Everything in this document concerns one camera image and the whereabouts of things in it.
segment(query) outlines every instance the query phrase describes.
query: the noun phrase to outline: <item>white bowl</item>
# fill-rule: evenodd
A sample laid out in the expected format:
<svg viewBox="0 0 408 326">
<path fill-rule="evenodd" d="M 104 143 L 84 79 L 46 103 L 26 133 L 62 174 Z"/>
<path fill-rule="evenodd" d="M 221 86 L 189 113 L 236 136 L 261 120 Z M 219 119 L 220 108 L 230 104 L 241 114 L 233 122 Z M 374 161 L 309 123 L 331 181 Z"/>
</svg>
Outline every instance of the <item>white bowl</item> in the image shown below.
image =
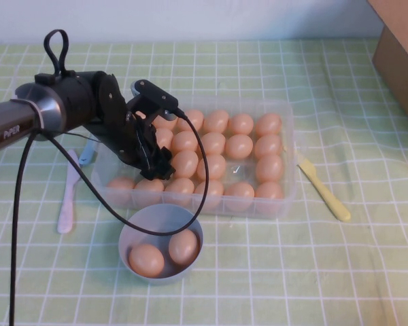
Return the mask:
<svg viewBox="0 0 408 326">
<path fill-rule="evenodd" d="M 156 204 L 136 212 L 129 219 L 129 222 L 150 231 L 170 232 L 188 223 L 192 217 L 193 214 L 183 207 L 174 204 Z M 197 236 L 199 246 L 198 255 L 189 266 L 178 266 L 172 261 L 168 251 L 170 236 L 151 236 L 130 228 L 127 225 L 124 225 L 118 243 L 122 263 L 124 263 L 127 269 L 134 275 L 154 285 L 163 285 L 181 280 L 192 270 L 203 248 L 203 229 L 198 220 L 195 220 L 188 229 Z M 129 265 L 129 253 L 131 249 L 141 243 L 154 245 L 165 258 L 165 267 L 157 278 L 139 275 L 132 270 Z"/>
</svg>

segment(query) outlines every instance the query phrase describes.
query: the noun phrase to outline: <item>green checkered tablecloth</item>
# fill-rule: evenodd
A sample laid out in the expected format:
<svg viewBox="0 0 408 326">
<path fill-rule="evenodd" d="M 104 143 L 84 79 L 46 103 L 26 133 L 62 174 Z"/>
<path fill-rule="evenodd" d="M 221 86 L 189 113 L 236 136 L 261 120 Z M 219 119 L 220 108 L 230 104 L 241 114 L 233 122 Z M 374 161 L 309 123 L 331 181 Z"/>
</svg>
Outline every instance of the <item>green checkered tablecloth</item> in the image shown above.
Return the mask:
<svg viewBox="0 0 408 326">
<path fill-rule="evenodd" d="M 371 64 L 375 46 L 374 39 L 71 44 L 67 66 L 114 73 L 127 100 L 131 82 L 146 78 L 178 96 L 290 101 L 305 155 L 352 220 L 336 221 L 299 172 L 287 218 L 202 217 L 197 268 L 182 282 L 149 287 L 120 263 L 122 225 L 84 184 L 76 228 L 56 233 L 66 161 L 36 143 L 22 194 L 16 320 L 408 326 L 408 119 Z M 41 46 L 0 46 L 0 101 L 51 70 Z M 85 144 L 58 139 L 78 153 Z M 8 316 L 10 211 L 23 145 L 0 151 L 0 325 Z"/>
</svg>

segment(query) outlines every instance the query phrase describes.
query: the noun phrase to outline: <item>yellow plastic knife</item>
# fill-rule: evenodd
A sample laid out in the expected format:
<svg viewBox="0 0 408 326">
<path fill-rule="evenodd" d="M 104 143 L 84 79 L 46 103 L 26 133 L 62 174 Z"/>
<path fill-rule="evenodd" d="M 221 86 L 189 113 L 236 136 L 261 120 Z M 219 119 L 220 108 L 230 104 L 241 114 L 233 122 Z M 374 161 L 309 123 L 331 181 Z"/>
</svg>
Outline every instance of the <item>yellow plastic knife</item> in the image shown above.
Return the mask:
<svg viewBox="0 0 408 326">
<path fill-rule="evenodd" d="M 325 204 L 333 212 L 334 216 L 339 221 L 349 221 L 351 219 L 351 213 L 347 208 L 338 200 L 332 192 L 319 180 L 316 172 L 316 167 L 301 153 L 296 153 L 298 156 L 298 166 L 310 180 L 311 184 L 319 192 L 319 195 L 325 201 Z"/>
</svg>

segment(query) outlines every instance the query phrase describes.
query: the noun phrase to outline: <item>brown egg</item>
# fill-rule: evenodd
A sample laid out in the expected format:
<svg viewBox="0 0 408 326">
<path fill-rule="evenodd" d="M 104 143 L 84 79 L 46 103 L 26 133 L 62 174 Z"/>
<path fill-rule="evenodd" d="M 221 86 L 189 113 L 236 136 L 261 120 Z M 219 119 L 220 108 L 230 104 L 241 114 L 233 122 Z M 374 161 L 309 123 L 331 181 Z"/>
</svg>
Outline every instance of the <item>brown egg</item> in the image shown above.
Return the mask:
<svg viewBox="0 0 408 326">
<path fill-rule="evenodd" d="M 204 194 L 205 181 L 201 182 L 195 189 L 196 194 Z M 203 206 L 203 212 L 208 212 L 215 209 L 222 199 L 224 193 L 224 186 L 219 180 L 209 180 L 209 190 L 207 192 L 207 199 Z M 195 204 L 198 206 L 201 203 L 201 197 L 195 199 Z"/>
<path fill-rule="evenodd" d="M 279 181 L 283 173 L 283 160 L 279 155 L 266 155 L 257 162 L 256 178 L 260 183 L 266 181 Z"/>
<path fill-rule="evenodd" d="M 171 161 L 175 169 L 174 178 L 190 178 L 198 166 L 198 155 L 194 151 L 181 151 Z"/>
<path fill-rule="evenodd" d="M 185 229 L 171 237 L 168 249 L 169 255 L 176 264 L 190 265 L 198 255 L 197 236 L 192 231 Z"/>
<path fill-rule="evenodd" d="M 132 248 L 129 255 L 132 270 L 143 277 L 155 278 L 165 267 L 165 259 L 155 246 L 148 243 Z"/>
<path fill-rule="evenodd" d="M 261 159 L 263 156 L 269 154 L 281 154 L 283 150 L 283 144 L 281 142 L 281 137 L 277 134 L 267 134 L 257 140 L 254 146 L 254 155 L 257 160 Z"/>
<path fill-rule="evenodd" d="M 267 181 L 258 186 L 256 190 L 256 197 L 282 199 L 284 197 L 283 188 L 276 182 Z"/>
<path fill-rule="evenodd" d="M 196 151 L 198 141 L 192 131 L 181 131 L 172 138 L 171 149 L 174 153 L 179 151 Z"/>
<path fill-rule="evenodd" d="M 179 206 L 186 206 L 190 202 L 190 196 L 178 196 L 191 195 L 195 186 L 193 182 L 188 178 L 174 179 L 165 189 L 166 202 L 176 204 Z"/>
<path fill-rule="evenodd" d="M 222 154 L 225 147 L 225 136 L 219 132 L 209 132 L 201 137 L 206 155 Z"/>
<path fill-rule="evenodd" d="M 235 134 L 226 141 L 225 153 L 229 158 L 242 160 L 248 157 L 253 148 L 251 138 L 245 134 Z"/>
<path fill-rule="evenodd" d="M 156 119 L 154 119 L 154 121 L 152 122 L 152 125 L 156 127 L 157 129 L 165 128 L 165 129 L 173 130 L 175 125 L 177 124 L 177 119 L 178 118 L 175 118 L 174 120 L 169 121 L 158 115 Z"/>
<path fill-rule="evenodd" d="M 226 162 L 222 155 L 213 154 L 207 156 L 207 163 L 209 165 L 209 179 L 220 179 L 225 174 Z M 198 178 L 205 180 L 205 167 L 204 160 L 201 159 L 197 168 Z"/>
<path fill-rule="evenodd" d="M 250 134 L 254 127 L 254 120 L 249 114 L 239 113 L 230 119 L 228 129 L 233 134 Z"/>
<path fill-rule="evenodd" d="M 256 134 L 263 137 L 266 134 L 277 134 L 282 127 L 281 117 L 276 113 L 266 113 L 256 123 Z"/>
<path fill-rule="evenodd" d="M 107 186 L 115 189 L 133 189 L 135 187 L 135 182 L 132 178 L 117 177 L 111 180 Z"/>
<path fill-rule="evenodd" d="M 198 110 L 187 110 L 185 114 L 189 118 L 190 122 L 192 122 L 195 129 L 197 131 L 200 131 L 201 127 L 203 126 L 203 122 L 204 122 L 203 113 Z M 192 128 L 189 126 L 186 120 L 183 120 L 183 119 L 178 119 L 177 127 L 181 131 L 192 131 Z"/>
<path fill-rule="evenodd" d="M 275 216 L 282 207 L 282 203 L 279 199 L 283 197 L 283 189 L 278 183 L 273 181 L 262 183 L 256 190 L 256 198 L 264 198 L 266 200 L 256 201 L 257 212 Z"/>
<path fill-rule="evenodd" d="M 172 131 L 166 128 L 159 128 L 156 130 L 157 145 L 160 148 L 166 147 L 171 149 L 172 138 L 174 137 Z"/>
<path fill-rule="evenodd" d="M 127 207 L 132 203 L 131 191 L 135 187 L 135 182 L 128 177 L 117 177 L 107 184 L 110 190 L 105 197 L 111 206 Z"/>
<path fill-rule="evenodd" d="M 228 119 L 230 116 L 225 110 L 216 110 L 211 112 L 204 119 L 204 131 L 205 132 L 219 132 L 224 133 L 226 126 L 228 125 Z"/>
<path fill-rule="evenodd" d="M 135 187 L 136 190 L 145 190 L 147 192 L 162 192 L 165 186 L 159 179 L 139 181 Z"/>
<path fill-rule="evenodd" d="M 166 192 L 175 192 L 177 194 L 193 194 L 195 186 L 193 182 L 188 178 L 179 178 L 173 180 L 166 187 Z"/>
<path fill-rule="evenodd" d="M 254 188 L 247 182 L 232 184 L 225 191 L 225 196 L 242 197 L 241 200 L 228 198 L 226 206 L 234 212 L 246 211 L 252 204 L 254 198 Z"/>
<path fill-rule="evenodd" d="M 205 181 L 201 182 L 195 189 L 196 194 L 204 194 Z M 224 185 L 219 180 L 209 180 L 208 196 L 221 196 L 224 193 Z"/>
<path fill-rule="evenodd" d="M 136 206 L 142 208 L 159 203 L 162 199 L 162 192 L 164 188 L 165 186 L 159 179 L 154 179 L 151 181 L 147 179 L 141 180 L 137 183 L 135 190 L 145 191 L 145 193 L 133 194 L 133 199 Z"/>
</svg>

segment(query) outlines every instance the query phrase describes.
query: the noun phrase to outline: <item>plastic egg tray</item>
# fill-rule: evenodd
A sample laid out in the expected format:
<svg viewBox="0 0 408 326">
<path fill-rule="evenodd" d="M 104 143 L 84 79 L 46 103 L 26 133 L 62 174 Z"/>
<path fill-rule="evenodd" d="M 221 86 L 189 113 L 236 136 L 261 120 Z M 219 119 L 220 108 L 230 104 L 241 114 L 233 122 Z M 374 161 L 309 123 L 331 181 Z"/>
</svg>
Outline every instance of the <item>plastic egg tray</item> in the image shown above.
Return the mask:
<svg viewBox="0 0 408 326">
<path fill-rule="evenodd" d="M 279 180 L 284 198 L 270 200 L 264 198 L 243 198 L 234 196 L 208 196 L 202 213 L 212 215 L 231 215 L 244 217 L 257 217 L 265 219 L 276 219 L 284 217 L 290 208 L 295 195 L 295 159 L 294 159 L 294 126 L 292 107 L 284 101 L 256 100 L 248 98 L 226 98 L 226 97 L 199 97 L 188 98 L 178 97 L 180 109 L 187 111 L 197 109 L 203 112 L 204 117 L 212 111 L 223 109 L 230 117 L 238 113 L 247 113 L 254 119 L 254 130 L 250 134 L 254 142 L 258 140 L 255 135 L 255 122 L 265 113 L 273 112 L 280 115 L 282 119 L 282 130 L 279 133 L 285 151 L 281 153 L 284 163 L 284 174 Z M 123 164 L 116 155 L 106 146 L 100 145 L 97 149 L 97 158 L 92 170 L 91 182 L 100 194 L 114 208 L 120 209 L 142 209 L 158 203 L 178 204 L 191 212 L 195 212 L 201 202 L 200 194 L 177 194 L 172 192 L 149 192 L 137 189 L 114 189 L 107 187 L 107 184 L 116 177 L 127 176 L 139 182 L 143 177 L 139 170 Z M 256 164 L 254 150 L 243 160 L 232 160 L 226 158 L 226 171 L 221 178 L 224 188 L 230 185 L 245 181 L 254 189 L 259 186 L 256 180 Z M 194 176 L 191 178 L 195 187 L 201 182 Z M 163 181 L 165 187 L 172 180 Z"/>
</svg>

